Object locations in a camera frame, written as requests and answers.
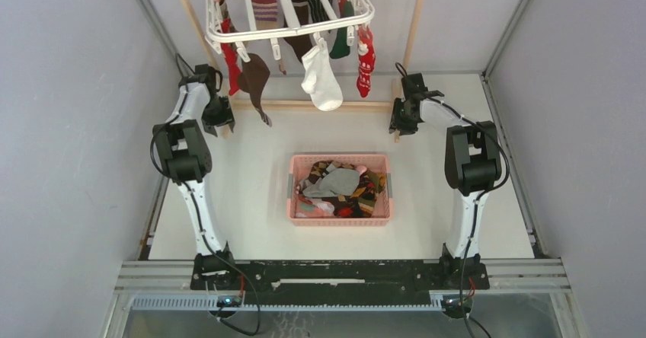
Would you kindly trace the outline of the pink patterned sock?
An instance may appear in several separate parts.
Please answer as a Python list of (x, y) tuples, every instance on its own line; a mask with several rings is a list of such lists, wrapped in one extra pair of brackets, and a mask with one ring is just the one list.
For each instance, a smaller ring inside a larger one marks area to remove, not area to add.
[[(354, 165), (355, 169), (362, 175), (367, 171), (367, 167), (363, 165)], [(296, 187), (297, 196), (298, 196), (298, 212), (296, 213), (297, 218), (332, 218), (336, 217), (333, 215), (334, 207), (329, 202), (325, 201), (325, 198), (315, 199), (308, 198), (299, 193), (299, 184)]]

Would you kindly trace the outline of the red white patterned sock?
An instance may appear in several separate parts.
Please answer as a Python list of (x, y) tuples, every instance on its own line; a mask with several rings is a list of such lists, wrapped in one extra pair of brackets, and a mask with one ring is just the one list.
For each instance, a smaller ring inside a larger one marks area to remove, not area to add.
[(358, 31), (357, 55), (359, 59), (357, 90), (366, 98), (371, 90), (371, 76), (376, 64), (373, 34), (369, 28), (360, 27)]

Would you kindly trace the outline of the pink plastic basket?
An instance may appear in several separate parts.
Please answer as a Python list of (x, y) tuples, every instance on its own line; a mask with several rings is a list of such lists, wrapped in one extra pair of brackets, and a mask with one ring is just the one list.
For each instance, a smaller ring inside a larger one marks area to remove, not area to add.
[(384, 226), (393, 216), (390, 186), (384, 154), (295, 155), (287, 218), (296, 226)]

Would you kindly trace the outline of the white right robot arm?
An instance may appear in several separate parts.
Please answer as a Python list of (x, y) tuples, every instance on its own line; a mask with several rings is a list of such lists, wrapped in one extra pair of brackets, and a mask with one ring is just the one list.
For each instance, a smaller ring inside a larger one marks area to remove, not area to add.
[(491, 121), (475, 122), (431, 91), (422, 74), (401, 73), (402, 97), (394, 100), (389, 131), (410, 136), (422, 123), (445, 132), (444, 174), (454, 192), (452, 225), (440, 257), (441, 282), (460, 289), (481, 264), (479, 230), (489, 193), (505, 183), (505, 157)]

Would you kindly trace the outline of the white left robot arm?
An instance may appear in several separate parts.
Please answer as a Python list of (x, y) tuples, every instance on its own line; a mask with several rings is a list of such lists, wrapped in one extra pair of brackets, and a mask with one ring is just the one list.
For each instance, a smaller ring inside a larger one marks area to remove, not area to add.
[(213, 159), (206, 141), (219, 127), (235, 127), (229, 99), (219, 93), (222, 80), (222, 73), (208, 64), (190, 69), (178, 84), (180, 98), (173, 112), (152, 129), (150, 155), (155, 169), (177, 186), (187, 204), (196, 241), (195, 279), (209, 278), (227, 290), (239, 273), (209, 196)]

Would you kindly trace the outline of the grey long sock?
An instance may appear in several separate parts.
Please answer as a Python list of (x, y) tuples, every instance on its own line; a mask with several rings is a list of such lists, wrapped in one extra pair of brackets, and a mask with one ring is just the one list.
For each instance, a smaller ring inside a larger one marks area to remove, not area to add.
[(302, 194), (308, 198), (351, 196), (360, 182), (360, 173), (354, 169), (337, 168), (324, 175), (315, 184), (306, 187)]

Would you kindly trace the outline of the green dotted sock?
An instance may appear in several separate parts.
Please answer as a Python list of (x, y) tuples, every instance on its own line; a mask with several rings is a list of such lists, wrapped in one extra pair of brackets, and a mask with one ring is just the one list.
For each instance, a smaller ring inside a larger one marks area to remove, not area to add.
[[(341, 17), (348, 18), (354, 16), (354, 8), (348, 0), (338, 2)], [(331, 59), (342, 59), (350, 54), (350, 46), (347, 44), (347, 27), (337, 29), (337, 35), (334, 40), (329, 56)]]

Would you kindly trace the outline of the red black argyle sock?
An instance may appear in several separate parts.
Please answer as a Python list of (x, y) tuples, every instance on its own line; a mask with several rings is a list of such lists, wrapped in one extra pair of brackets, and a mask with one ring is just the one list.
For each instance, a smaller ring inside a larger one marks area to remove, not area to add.
[(365, 172), (360, 175), (359, 185), (351, 196), (326, 197), (325, 201), (332, 204), (333, 215), (338, 218), (371, 218), (378, 195), (369, 186)]

